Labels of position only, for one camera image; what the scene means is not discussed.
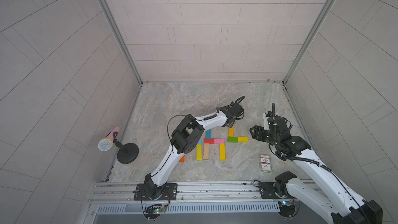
green wooden block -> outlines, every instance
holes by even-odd
[[[237,143],[238,137],[228,137],[228,143]]]

red wooden block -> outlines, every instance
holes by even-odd
[[[205,144],[214,144],[214,138],[205,138]]]

marble floor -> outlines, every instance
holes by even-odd
[[[144,176],[158,166],[170,144],[166,125],[172,116],[203,116],[243,95],[246,98],[241,105],[245,116],[235,122],[234,135],[248,136],[249,142],[226,142],[226,161],[220,161],[218,145],[210,145],[209,160],[197,161],[194,149],[185,155],[185,162],[177,164],[168,181],[271,180],[288,170],[300,179],[310,179],[295,163],[277,159],[271,154],[267,143],[252,139],[249,132],[254,125],[263,126],[262,115],[270,111],[272,102],[275,102],[276,114],[292,122],[292,135],[302,136],[280,83],[149,83],[141,89],[125,137],[121,140],[123,143],[136,143],[140,153],[130,164],[123,165],[116,161],[109,181],[143,181]],[[170,122],[170,133],[182,118],[176,117]],[[212,138],[226,140],[228,128],[213,128],[211,134]],[[260,171],[259,154],[271,156],[271,173]]]

metal vent grille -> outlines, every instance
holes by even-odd
[[[152,203],[145,203],[144,208]],[[165,214],[280,212],[278,202],[173,202]],[[141,203],[100,204],[97,214],[142,214]]]

tiled wall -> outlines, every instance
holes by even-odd
[[[325,0],[107,0],[145,82],[281,81]]]
[[[336,0],[287,83],[322,160],[390,224],[398,223],[397,33],[398,0]]]
[[[0,0],[0,222],[72,224],[138,82],[97,0]]]

